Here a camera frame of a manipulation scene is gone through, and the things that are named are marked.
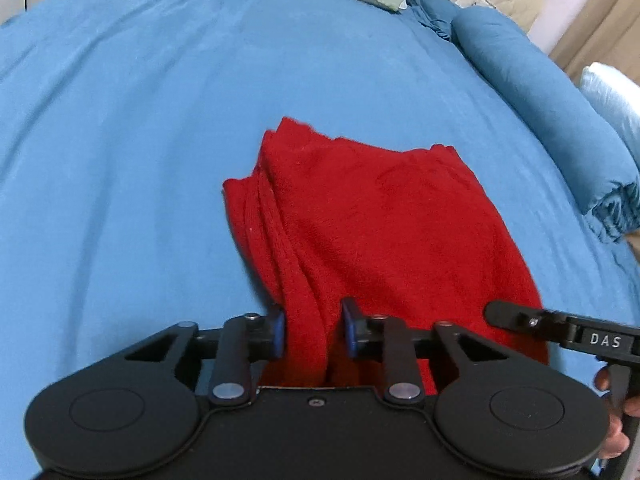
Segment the person right hand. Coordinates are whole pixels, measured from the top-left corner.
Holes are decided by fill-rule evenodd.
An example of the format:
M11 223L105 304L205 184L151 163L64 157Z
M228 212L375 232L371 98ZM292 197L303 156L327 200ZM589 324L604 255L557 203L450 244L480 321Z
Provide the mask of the person right hand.
M593 383L596 389L603 393L601 399L608 409L608 434L600 448L599 458L600 460L612 460L620 457L630 445L629 437L623 432L622 413L638 418L640 400L638 396L628 398L624 403L623 411L616 411L608 393L611 387L610 369L608 367L602 367L597 372Z

